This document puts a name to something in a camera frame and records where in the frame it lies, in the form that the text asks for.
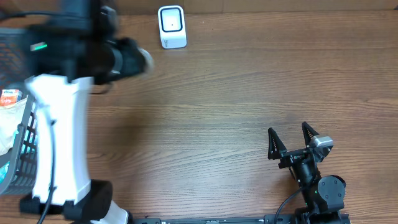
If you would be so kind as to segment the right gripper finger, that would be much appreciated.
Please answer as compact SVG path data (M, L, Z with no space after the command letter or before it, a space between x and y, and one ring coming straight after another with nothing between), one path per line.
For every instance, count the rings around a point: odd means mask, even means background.
M302 123L302 131L303 131L303 136L305 140L305 145L309 146L311 138L314 136L318 136L319 133L316 132L307 122Z
M268 159L276 160L281 159L283 154L287 152L287 148L280 140L279 136L273 128L268 129L269 148Z

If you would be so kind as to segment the orange Kleenex tissue pack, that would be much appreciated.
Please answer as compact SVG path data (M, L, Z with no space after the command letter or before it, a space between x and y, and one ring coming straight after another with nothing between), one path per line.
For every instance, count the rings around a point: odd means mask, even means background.
M18 89L7 89L1 92L1 106L16 104L22 99L22 91Z

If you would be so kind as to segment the beige foil pouch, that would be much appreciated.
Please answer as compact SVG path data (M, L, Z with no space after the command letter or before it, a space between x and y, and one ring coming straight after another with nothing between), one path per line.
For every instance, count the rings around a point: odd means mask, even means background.
M5 155L13 146L14 133L22 121L26 103L27 98L24 98L13 105L1 106L1 156Z

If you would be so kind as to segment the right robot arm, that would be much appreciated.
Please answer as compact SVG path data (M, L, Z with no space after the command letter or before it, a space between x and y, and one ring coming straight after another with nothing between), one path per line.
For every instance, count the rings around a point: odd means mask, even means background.
M334 143L331 137L321 135L308 123L302 123L305 147L288 151L273 128L268 132L268 159L278 160L281 169L288 168L298 190L285 199L276 213L265 215L264 223L349 223L348 215L340 210L345 207L346 182L338 175L321 176L318 164L331 152ZM293 214L283 216L285 205L301 194L305 206Z

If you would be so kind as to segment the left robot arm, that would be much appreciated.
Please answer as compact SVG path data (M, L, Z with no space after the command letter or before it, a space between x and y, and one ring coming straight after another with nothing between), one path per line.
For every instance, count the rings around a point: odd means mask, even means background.
M150 54L119 39L114 1L64 1L47 20L1 29L1 66L25 75L22 117L12 146L3 195L18 195L21 213L62 215L72 223L132 223L113 200L110 181L92 179L86 158L86 119L92 88L148 72Z

